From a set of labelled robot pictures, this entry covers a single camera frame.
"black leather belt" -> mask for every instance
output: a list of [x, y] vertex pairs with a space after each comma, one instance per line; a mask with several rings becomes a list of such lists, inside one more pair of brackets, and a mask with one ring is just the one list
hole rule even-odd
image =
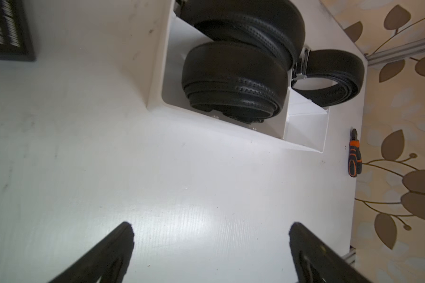
[[[326, 107], [346, 102], [359, 94], [364, 74], [362, 60], [354, 54], [343, 50], [309, 51], [306, 48], [293, 69], [291, 86], [315, 104]], [[317, 90], [296, 89], [296, 81], [311, 77], [330, 79], [337, 84]]]
[[274, 57], [259, 48], [236, 42], [210, 42], [187, 54], [182, 86], [193, 108], [218, 110], [250, 124], [280, 112], [288, 76]]
[[287, 70], [296, 63], [306, 38], [302, 16], [287, 0], [189, 0], [181, 18], [212, 40], [261, 48]]

